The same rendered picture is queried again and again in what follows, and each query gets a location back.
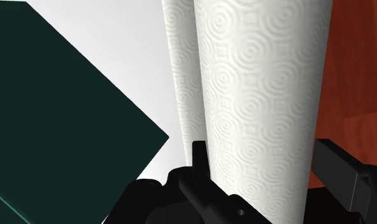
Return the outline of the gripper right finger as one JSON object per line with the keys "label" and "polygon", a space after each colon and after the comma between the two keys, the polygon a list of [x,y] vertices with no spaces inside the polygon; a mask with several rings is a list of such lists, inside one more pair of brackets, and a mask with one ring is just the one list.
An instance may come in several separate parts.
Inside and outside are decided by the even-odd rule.
{"label": "gripper right finger", "polygon": [[377,224],[377,165],[363,164],[330,139],[317,139],[312,173],[361,224]]}

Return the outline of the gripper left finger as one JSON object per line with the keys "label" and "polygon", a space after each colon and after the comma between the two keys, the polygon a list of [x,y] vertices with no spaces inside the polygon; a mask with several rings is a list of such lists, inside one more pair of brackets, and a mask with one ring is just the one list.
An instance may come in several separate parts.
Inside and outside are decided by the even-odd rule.
{"label": "gripper left finger", "polygon": [[171,170],[165,184],[127,185],[103,224],[271,224],[246,200],[210,178],[205,141],[192,143],[192,165]]}

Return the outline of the white embossed paper towel roll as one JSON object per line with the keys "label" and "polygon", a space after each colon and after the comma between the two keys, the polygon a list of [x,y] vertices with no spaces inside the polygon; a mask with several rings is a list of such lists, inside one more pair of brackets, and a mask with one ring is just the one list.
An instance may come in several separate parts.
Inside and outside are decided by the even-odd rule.
{"label": "white embossed paper towel roll", "polygon": [[194,0],[212,180],[303,224],[332,0]]}
{"label": "white embossed paper towel roll", "polygon": [[191,165],[192,142],[207,137],[194,0],[161,1],[185,160]]}

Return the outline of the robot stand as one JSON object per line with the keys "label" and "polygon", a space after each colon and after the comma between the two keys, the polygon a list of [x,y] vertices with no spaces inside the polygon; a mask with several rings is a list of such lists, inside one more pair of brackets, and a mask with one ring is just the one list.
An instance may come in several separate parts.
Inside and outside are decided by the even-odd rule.
{"label": "robot stand", "polygon": [[0,1],[0,224],[101,224],[167,139],[28,3]]}

